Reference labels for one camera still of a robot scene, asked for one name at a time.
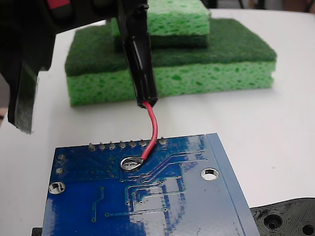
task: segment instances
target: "red wire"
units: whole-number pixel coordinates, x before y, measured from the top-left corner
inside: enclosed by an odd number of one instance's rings
[[[143,105],[148,110],[149,116],[150,116],[151,121],[152,121],[152,129],[153,129],[151,141],[149,142],[149,145],[144,150],[144,152],[142,153],[142,156],[141,156],[141,158],[143,160],[146,160],[148,158],[148,155],[150,154],[152,148],[156,144],[157,139],[158,139],[158,121],[157,121],[156,116],[154,115],[154,112],[153,112],[151,105],[148,102],[143,102]]]

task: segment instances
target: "green sponge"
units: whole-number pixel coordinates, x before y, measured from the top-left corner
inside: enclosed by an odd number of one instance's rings
[[[199,0],[149,0],[148,32],[152,48],[207,47],[210,11]],[[112,22],[115,48],[122,50],[117,21]]]
[[[211,27],[207,49],[152,51],[161,97],[271,86],[277,56],[264,41],[232,19],[213,19]],[[72,106],[135,98],[110,35],[110,25],[76,32],[65,64]]]

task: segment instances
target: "blue circuit board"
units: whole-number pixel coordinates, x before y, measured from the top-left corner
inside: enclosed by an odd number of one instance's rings
[[[139,142],[57,148],[42,235],[258,236],[217,134],[166,140],[135,172],[120,162]]]

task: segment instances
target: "white table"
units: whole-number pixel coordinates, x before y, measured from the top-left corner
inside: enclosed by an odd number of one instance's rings
[[[217,132],[250,207],[315,197],[315,17],[256,10],[213,16],[240,21],[276,50],[273,88],[160,99],[159,135]],[[52,67],[40,73],[34,133],[7,121],[0,129],[3,236],[42,226],[56,147],[151,137],[147,112],[133,101],[70,108],[64,62],[73,36],[57,36]]]

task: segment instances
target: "mounting hole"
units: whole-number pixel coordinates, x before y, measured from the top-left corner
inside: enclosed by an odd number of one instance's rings
[[[54,182],[52,184],[49,185],[48,187],[48,191],[51,194],[60,194],[63,193],[65,191],[65,184],[62,182]]]
[[[314,229],[313,225],[306,225],[303,227],[302,232],[303,232],[303,234],[305,234],[307,236],[312,236],[315,233],[315,229]]]
[[[271,214],[264,219],[264,225],[270,230],[276,230],[281,227],[283,221],[278,215]]]
[[[205,180],[216,180],[219,177],[219,172],[216,169],[207,168],[201,172],[201,177]]]

